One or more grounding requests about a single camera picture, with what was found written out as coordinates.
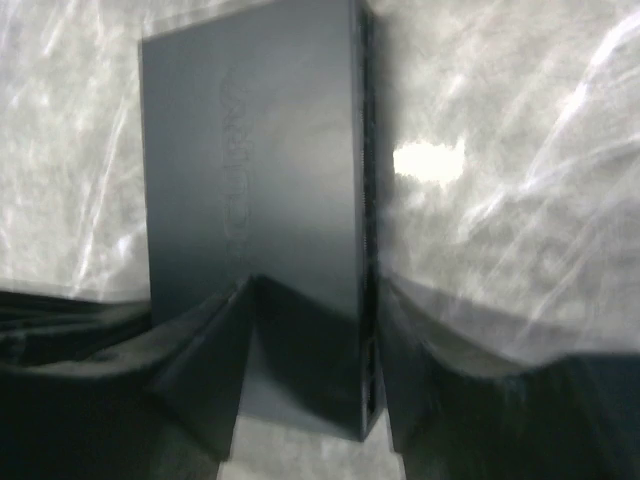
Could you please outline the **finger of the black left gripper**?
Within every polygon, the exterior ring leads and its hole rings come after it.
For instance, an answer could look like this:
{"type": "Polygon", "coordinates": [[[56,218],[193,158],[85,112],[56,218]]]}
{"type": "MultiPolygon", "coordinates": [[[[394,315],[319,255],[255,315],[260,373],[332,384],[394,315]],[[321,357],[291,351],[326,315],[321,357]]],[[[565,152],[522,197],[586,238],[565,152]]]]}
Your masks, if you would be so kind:
{"type": "Polygon", "coordinates": [[[150,302],[100,303],[1,293],[1,365],[35,367],[90,355],[150,329],[150,302]]]}

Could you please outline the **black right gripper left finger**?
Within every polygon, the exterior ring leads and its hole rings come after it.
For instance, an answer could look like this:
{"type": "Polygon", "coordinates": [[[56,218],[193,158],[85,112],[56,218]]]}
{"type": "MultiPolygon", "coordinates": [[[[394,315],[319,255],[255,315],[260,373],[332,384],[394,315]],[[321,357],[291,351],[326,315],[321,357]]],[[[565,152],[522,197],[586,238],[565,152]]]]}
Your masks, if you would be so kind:
{"type": "Polygon", "coordinates": [[[5,479],[214,479],[229,457],[252,278],[82,360],[1,365],[5,479]]]}

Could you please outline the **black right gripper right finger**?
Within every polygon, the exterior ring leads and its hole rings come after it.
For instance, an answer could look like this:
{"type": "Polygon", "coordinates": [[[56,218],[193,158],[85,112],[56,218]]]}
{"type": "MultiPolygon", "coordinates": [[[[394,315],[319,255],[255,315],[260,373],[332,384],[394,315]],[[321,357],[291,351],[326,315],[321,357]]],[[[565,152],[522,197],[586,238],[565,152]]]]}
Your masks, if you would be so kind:
{"type": "Polygon", "coordinates": [[[409,479],[635,479],[639,358],[563,354],[527,367],[441,320],[510,317],[406,278],[379,283],[392,446],[409,479]]]}

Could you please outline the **black Mercury network switch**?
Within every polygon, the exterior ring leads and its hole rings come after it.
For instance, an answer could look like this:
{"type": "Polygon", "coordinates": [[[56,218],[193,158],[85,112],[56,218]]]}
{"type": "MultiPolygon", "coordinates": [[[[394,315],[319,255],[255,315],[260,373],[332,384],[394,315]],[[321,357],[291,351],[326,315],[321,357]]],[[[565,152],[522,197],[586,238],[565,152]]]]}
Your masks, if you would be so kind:
{"type": "Polygon", "coordinates": [[[275,1],[140,44],[151,312],[237,291],[173,402],[361,441],[379,412],[371,17],[275,1]]]}

